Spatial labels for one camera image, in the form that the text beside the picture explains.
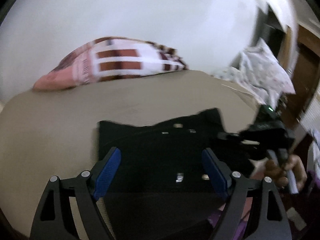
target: pink pillow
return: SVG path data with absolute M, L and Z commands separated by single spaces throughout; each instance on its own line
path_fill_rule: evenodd
M 104 37 L 67 55 L 33 90 L 61 90 L 83 84 L 188 69 L 176 50 L 150 41 Z

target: metal bolt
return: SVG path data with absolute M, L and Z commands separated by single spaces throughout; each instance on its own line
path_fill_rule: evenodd
M 90 175 L 90 171 L 83 171 L 82 173 L 81 173 L 81 176 L 82 177 L 88 177 Z
M 202 179 L 203 180 L 210 180 L 208 174 L 203 174 Z
M 55 182 L 57 179 L 58 179 L 57 176 L 52 176 L 52 177 L 50 178 L 50 181 L 51 181 L 51 182 Z
M 182 128 L 183 127 L 183 124 L 182 123 L 175 123 L 173 125 L 174 128 Z
M 272 181 L 272 179 L 270 177 L 264 177 L 265 182 L 270 183 Z
M 232 173 L 232 176 L 234 176 L 235 178 L 240 178 L 241 174 L 240 174 L 240 172 L 238 172 L 238 171 L 234 171 L 234 172 Z

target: wooden door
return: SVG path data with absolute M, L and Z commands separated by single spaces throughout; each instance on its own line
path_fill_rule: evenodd
M 294 117 L 304 110 L 309 94 L 313 90 L 314 84 L 318 81 L 318 70 L 320 57 L 311 49 L 300 44 L 300 53 L 295 70 L 293 72 L 292 83 L 296 90 L 295 95 L 288 95 L 287 108 Z

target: human hand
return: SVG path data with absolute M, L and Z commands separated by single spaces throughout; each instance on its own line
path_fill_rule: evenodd
M 266 170 L 264 172 L 265 177 L 270 177 L 276 186 L 285 187 L 288 184 L 288 179 L 286 176 L 286 171 L 292 170 L 295 175 L 297 188 L 302 190 L 305 182 L 307 181 L 307 174 L 302 164 L 299 156 L 290 154 L 288 161 L 279 167 L 275 164 L 273 160 L 268 160 L 266 162 Z

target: black fabric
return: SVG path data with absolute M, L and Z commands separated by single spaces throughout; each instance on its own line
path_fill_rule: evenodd
M 122 153 L 104 198 L 118 240 L 162 239 L 206 220 L 223 204 L 202 179 L 202 150 L 211 147 L 231 170 L 247 177 L 253 165 L 245 153 L 216 147 L 220 131 L 217 109 L 145 127 L 99 123 L 99 159 L 113 146 Z M 183 173 L 182 182 L 176 182 L 177 173 Z
M 99 159 L 113 146 L 122 154 L 109 192 L 213 192 L 210 181 L 201 179 L 205 173 L 201 152 L 207 147 L 231 170 L 250 176 L 253 165 L 245 153 L 215 145 L 220 131 L 224 129 L 217 109 L 154 126 L 134 127 L 101 121 Z M 184 174 L 184 179 L 177 184 L 179 172 Z

